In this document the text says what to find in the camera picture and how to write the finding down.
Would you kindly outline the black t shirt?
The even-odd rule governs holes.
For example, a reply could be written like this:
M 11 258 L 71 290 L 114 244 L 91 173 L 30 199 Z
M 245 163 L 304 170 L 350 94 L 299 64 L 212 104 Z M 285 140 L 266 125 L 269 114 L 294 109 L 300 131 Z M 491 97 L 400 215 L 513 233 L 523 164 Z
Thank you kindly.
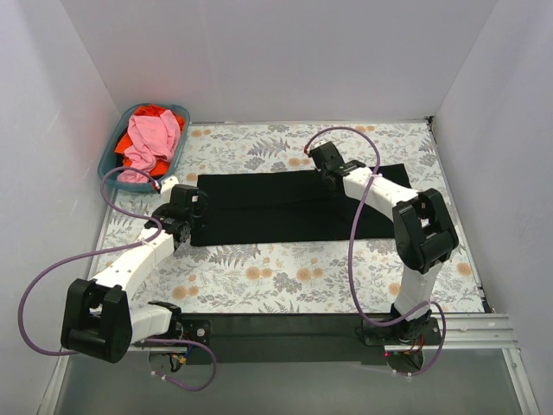
M 206 220 L 192 246 L 342 241 L 350 237 L 358 200 L 342 180 L 330 189 L 321 174 L 297 170 L 264 174 L 202 175 Z

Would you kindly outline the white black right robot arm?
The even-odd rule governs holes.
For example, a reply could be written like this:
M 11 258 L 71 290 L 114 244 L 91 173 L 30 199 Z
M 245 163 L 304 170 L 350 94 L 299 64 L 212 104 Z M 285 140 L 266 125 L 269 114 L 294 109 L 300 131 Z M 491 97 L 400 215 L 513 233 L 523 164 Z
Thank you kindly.
M 359 203 L 353 216 L 347 251 L 347 275 L 355 308 L 363 320 L 368 344 L 410 343 L 423 338 L 430 326 L 431 296 L 442 266 L 459 245 L 459 238 L 442 194 L 430 188 L 406 188 L 353 160 L 345 162 L 332 143 L 304 147 L 322 181 L 330 189 Z M 360 305 L 353 279 L 353 245 L 364 207 L 391 220 L 396 251 L 403 262 L 400 291 L 386 320 L 370 318 Z

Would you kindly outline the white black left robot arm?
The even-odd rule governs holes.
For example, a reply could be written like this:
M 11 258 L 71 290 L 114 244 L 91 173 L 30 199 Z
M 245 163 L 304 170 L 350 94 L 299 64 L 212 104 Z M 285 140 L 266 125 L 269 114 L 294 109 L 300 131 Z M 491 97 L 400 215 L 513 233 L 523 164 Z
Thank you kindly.
M 150 337 L 167 346 L 182 339 L 178 306 L 163 301 L 130 306 L 150 273 L 207 222 L 206 192 L 176 184 L 163 190 L 162 197 L 165 202 L 145 220 L 137 246 L 93 279 L 78 278 L 70 284 L 60 337 L 63 348 L 116 363 L 130 345 Z

